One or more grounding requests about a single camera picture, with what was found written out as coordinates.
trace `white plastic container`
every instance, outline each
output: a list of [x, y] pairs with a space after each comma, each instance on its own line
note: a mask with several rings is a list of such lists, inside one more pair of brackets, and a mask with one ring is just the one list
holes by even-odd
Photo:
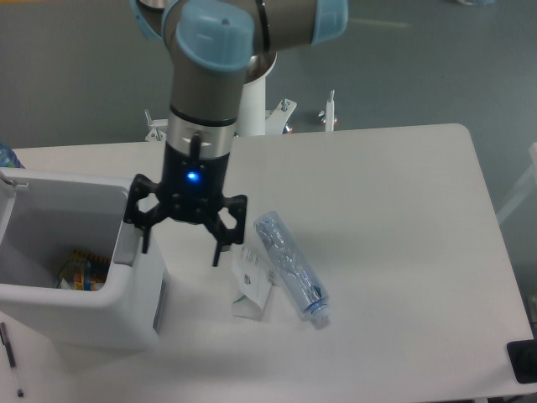
[[[1, 171], [17, 185], [0, 181], [0, 311], [55, 341], [154, 346], [168, 275], [156, 240], [142, 254], [123, 222], [130, 181]], [[55, 289], [73, 249], [111, 257], [102, 289]]]

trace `crushed water bottle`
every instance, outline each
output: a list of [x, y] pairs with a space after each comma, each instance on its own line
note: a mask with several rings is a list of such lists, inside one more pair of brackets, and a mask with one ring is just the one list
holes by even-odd
[[253, 224], [297, 307], [310, 320], [330, 315], [328, 294], [277, 212], [268, 212]]
[[0, 144], [0, 167], [24, 168], [17, 155], [8, 146]]

